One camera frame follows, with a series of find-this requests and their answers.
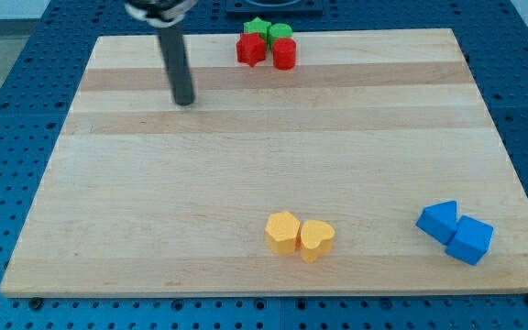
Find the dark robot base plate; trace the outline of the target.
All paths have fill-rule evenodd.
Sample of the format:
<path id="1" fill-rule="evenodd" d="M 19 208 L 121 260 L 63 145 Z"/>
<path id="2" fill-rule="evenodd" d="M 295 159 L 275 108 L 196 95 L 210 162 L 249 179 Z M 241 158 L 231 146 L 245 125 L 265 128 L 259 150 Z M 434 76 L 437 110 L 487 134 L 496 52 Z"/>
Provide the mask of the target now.
<path id="1" fill-rule="evenodd" d="M 322 13 L 324 0 L 225 0 L 227 14 Z"/>

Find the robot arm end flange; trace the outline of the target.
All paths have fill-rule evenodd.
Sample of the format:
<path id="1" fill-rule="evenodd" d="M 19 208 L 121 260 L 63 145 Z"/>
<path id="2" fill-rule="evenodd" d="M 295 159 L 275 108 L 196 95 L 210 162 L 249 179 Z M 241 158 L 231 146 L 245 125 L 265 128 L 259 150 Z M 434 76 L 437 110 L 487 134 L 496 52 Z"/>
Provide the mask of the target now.
<path id="1" fill-rule="evenodd" d="M 126 12 L 139 21 L 170 23 L 184 18 L 198 0 L 125 0 Z"/>

